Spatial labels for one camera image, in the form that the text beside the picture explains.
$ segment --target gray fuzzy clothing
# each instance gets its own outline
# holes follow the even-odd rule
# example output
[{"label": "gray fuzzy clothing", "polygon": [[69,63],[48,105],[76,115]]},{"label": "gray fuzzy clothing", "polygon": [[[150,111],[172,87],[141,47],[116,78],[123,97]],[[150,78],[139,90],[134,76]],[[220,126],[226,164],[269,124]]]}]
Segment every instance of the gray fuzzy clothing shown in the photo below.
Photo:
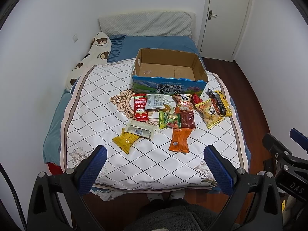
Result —
[{"label": "gray fuzzy clothing", "polygon": [[[217,214],[199,205],[165,208],[146,215],[127,226],[124,231],[204,231]],[[238,228],[234,224],[231,230]]]}]

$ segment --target headboard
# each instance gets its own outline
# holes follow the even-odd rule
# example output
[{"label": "headboard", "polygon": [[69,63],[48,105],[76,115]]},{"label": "headboard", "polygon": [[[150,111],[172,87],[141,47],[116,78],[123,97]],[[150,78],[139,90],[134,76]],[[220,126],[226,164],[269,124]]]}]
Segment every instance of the headboard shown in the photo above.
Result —
[{"label": "headboard", "polygon": [[189,36],[195,41],[196,15],[183,11],[137,12],[99,18],[101,31],[127,36]]}]

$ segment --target wooden floor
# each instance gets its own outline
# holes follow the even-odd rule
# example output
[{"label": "wooden floor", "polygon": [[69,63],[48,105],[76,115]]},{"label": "wooden floor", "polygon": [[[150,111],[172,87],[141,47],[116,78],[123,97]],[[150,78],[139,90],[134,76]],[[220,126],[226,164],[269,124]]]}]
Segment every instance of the wooden floor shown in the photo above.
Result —
[{"label": "wooden floor", "polygon": [[[262,146],[262,137],[269,133],[269,128],[248,80],[235,62],[219,61],[204,58],[207,70],[216,73],[228,88],[233,98],[239,119],[241,121],[244,138],[252,154],[250,173],[256,174],[263,170],[263,161],[271,158],[270,153]],[[185,199],[191,204],[199,204],[215,212],[220,212],[228,197],[223,194],[206,194],[203,190],[186,190]],[[242,223],[252,195],[246,198],[237,221]],[[84,200],[106,231],[120,231],[132,223],[138,210],[148,204],[146,194],[125,194],[111,201],[102,201],[94,194],[87,194]]]}]

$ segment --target diamond pattern tablecloth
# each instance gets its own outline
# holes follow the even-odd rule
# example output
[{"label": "diamond pattern tablecloth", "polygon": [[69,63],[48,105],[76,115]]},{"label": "diamond pattern tablecloth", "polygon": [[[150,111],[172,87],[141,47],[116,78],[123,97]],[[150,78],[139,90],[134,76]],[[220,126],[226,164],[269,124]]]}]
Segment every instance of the diamond pattern tablecloth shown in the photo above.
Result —
[{"label": "diamond pattern tablecloth", "polygon": [[[97,145],[107,148],[107,162],[94,184],[125,191],[170,191],[177,188],[211,188],[217,185],[203,159],[207,145],[235,167],[248,170],[244,143],[236,116],[225,118],[208,130],[194,112],[196,130],[187,139],[189,153],[169,151],[172,129],[156,129],[153,140],[139,138],[125,154],[112,138],[133,119],[131,73],[134,59],[98,65],[78,81],[61,126],[61,168],[76,167]],[[221,90],[230,104],[226,87],[217,75],[207,71],[208,88]],[[158,112],[149,113],[148,124],[158,125]]]}]

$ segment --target black cable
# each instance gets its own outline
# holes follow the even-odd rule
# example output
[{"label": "black cable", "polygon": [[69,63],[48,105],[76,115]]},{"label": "black cable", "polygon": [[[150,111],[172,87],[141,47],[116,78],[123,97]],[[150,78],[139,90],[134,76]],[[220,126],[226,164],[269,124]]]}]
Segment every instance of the black cable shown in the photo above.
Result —
[{"label": "black cable", "polygon": [[5,172],[4,168],[2,167],[1,163],[0,163],[0,172],[1,174],[3,175],[4,179],[6,180],[7,184],[9,185],[10,187],[10,190],[12,192],[12,195],[14,197],[14,200],[15,200],[15,204],[17,206],[17,210],[18,210],[18,213],[19,213],[19,216],[20,216],[20,219],[21,219],[21,222],[23,224],[23,227],[24,227],[24,230],[27,231],[27,223],[26,223],[26,220],[25,220],[25,217],[23,215],[23,210],[21,208],[21,205],[20,205],[20,202],[19,202],[19,199],[18,199],[18,196],[17,196],[17,193],[15,191],[15,188],[9,178],[9,176],[7,175],[7,172]]}]

